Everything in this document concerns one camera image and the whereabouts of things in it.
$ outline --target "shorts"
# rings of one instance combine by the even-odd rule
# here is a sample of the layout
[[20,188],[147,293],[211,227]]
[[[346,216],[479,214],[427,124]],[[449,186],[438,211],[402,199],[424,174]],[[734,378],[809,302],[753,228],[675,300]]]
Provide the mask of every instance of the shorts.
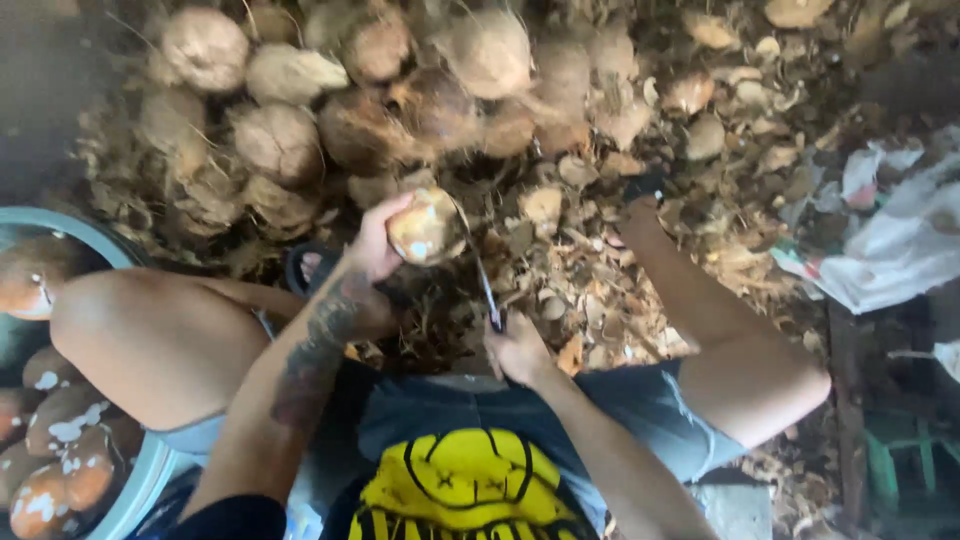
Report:
[[[649,448],[680,481],[695,480],[747,452],[693,415],[676,382],[682,360],[582,373],[574,380],[597,407]],[[159,432],[175,450],[205,463],[223,415]],[[607,510],[560,420],[533,391],[472,393],[424,378],[391,379],[345,360],[298,475],[291,501],[325,516],[353,480],[371,474],[396,443],[464,428],[501,428],[528,438],[561,469],[588,519],[602,530]]]

